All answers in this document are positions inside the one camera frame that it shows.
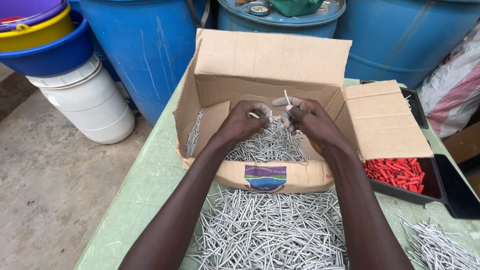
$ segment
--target person's left hand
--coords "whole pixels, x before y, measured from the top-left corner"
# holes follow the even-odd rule
[[[256,132],[263,133],[264,129],[273,123],[271,111],[261,101],[242,100],[233,107],[215,135],[237,144],[252,137]],[[253,112],[259,118],[255,118],[249,112]]]

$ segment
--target black tray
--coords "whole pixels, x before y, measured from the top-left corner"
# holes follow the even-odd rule
[[[445,155],[435,154],[434,158],[448,200],[445,207],[450,215],[456,219],[480,219],[480,202],[452,163]]]
[[[374,81],[360,80],[361,85],[369,83],[374,83]],[[417,121],[419,127],[428,129],[427,119],[425,118],[425,114],[423,113],[423,108],[421,106],[417,91],[403,87],[400,87],[400,90],[402,91],[402,95],[404,98],[410,96],[408,98],[408,103],[410,104],[411,112],[413,114],[413,117]]]
[[[440,179],[437,164],[433,158],[417,159],[420,168],[425,173],[423,183],[425,185],[422,194],[412,192],[400,187],[385,184],[370,179],[372,189],[385,195],[389,195],[414,204],[426,204],[433,201],[447,203],[444,186]]]

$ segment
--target white bucket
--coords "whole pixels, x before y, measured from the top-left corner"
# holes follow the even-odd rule
[[[132,110],[95,54],[84,65],[67,74],[27,78],[68,120],[95,142],[120,142],[135,127]]]

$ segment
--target pile of red tubes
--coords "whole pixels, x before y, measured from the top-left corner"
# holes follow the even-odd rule
[[[416,158],[412,159],[376,159],[363,163],[368,178],[391,184],[416,193],[423,191],[423,177]]]

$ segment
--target green tabletop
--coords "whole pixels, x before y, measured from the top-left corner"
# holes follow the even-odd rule
[[[357,84],[359,84],[358,80],[344,80],[344,87]],[[117,269],[134,241],[185,174],[182,162],[175,153],[177,135],[172,114],[179,98],[181,85],[183,80],[175,89],[137,160],[78,260],[75,270]],[[433,152],[446,155],[455,164],[433,129],[430,127],[422,131],[430,141]],[[214,183],[210,192],[215,192],[217,189],[218,185]],[[441,203],[432,202],[424,209],[421,205],[379,193],[376,195],[392,230],[403,247],[408,245],[407,238],[396,214],[406,218],[410,223],[432,218],[432,221],[440,223],[446,232],[461,233],[463,238],[458,242],[469,251],[480,254],[480,241],[478,241],[480,221],[453,219]],[[192,270],[195,269],[194,266],[194,262],[185,259],[181,268]],[[422,267],[416,265],[416,269],[422,269]]]

